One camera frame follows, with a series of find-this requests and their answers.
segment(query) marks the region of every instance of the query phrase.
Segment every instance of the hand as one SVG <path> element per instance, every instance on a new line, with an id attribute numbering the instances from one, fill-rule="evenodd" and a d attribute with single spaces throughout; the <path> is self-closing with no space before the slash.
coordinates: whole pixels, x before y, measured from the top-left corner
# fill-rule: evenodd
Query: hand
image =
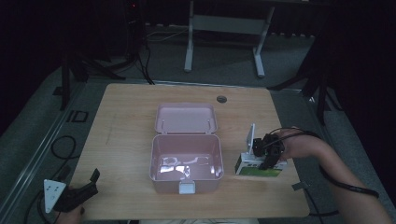
<path id="1" fill-rule="evenodd" d="M 301 133 L 298 128 L 281 130 L 276 133 L 279 137 L 285 137 L 294 133 Z M 331 147 L 319 138 L 311 135 L 297 135 L 282 140 L 285 151 L 280 156 L 282 161 L 290 158 L 305 158 L 309 156 L 319 157 L 319 153 L 323 149 L 331 149 Z"/>
<path id="2" fill-rule="evenodd" d="M 55 212 L 55 216 L 57 217 L 56 224 L 79 224 L 83 213 L 84 208 L 82 204 L 68 213 Z"/>

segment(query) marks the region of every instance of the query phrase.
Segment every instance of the box lid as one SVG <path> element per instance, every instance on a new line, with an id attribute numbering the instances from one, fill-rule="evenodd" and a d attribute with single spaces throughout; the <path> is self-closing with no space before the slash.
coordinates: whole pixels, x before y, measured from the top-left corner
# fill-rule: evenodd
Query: box lid
<path id="1" fill-rule="evenodd" d="M 165 103 L 157 110 L 155 130 L 158 133 L 214 133 L 218 125 L 211 104 Z"/>

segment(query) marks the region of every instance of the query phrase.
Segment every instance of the pink plastic box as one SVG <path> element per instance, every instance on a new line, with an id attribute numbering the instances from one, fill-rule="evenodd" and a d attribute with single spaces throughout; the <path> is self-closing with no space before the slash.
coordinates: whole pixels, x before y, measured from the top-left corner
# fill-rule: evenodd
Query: pink plastic box
<path id="1" fill-rule="evenodd" d="M 150 177 L 159 193 L 214 191 L 224 175 L 213 105 L 168 103 L 158 107 Z"/>

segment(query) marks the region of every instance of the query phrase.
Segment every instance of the wooden table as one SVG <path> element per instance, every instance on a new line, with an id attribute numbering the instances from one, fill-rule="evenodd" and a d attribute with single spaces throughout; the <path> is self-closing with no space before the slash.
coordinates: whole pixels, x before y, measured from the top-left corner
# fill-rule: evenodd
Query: wooden table
<path id="1" fill-rule="evenodd" d="M 217 102 L 217 97 L 227 102 Z M 215 192 L 159 194 L 149 177 L 154 123 L 161 103 L 210 103 L 218 121 L 225 174 Z M 305 217 L 309 208 L 294 163 L 278 177 L 234 174 L 251 123 L 263 137 L 280 123 L 264 89 L 208 86 L 110 84 L 83 148 L 72 185 L 101 172 L 99 193 L 84 203 L 87 219 Z"/>

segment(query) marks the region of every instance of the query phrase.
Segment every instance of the black handheld device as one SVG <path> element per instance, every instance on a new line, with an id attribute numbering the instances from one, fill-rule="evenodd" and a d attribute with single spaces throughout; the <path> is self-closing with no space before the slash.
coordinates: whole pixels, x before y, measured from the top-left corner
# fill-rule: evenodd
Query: black handheld device
<path id="1" fill-rule="evenodd" d="M 253 139 L 253 154 L 257 157 L 265 156 L 264 162 L 259 166 L 260 170 L 273 168 L 279 161 L 280 155 L 285 150 L 282 141 L 274 133 L 268 133 L 263 139 Z"/>
<path id="2" fill-rule="evenodd" d="M 62 192 L 53 209 L 58 212 L 70 212 L 80 204 L 90 199 L 93 195 L 97 194 L 99 191 L 96 187 L 96 181 L 98 180 L 99 175 L 100 173 L 98 169 L 95 169 L 90 179 L 91 183 L 80 189 L 64 189 L 64 192 Z"/>

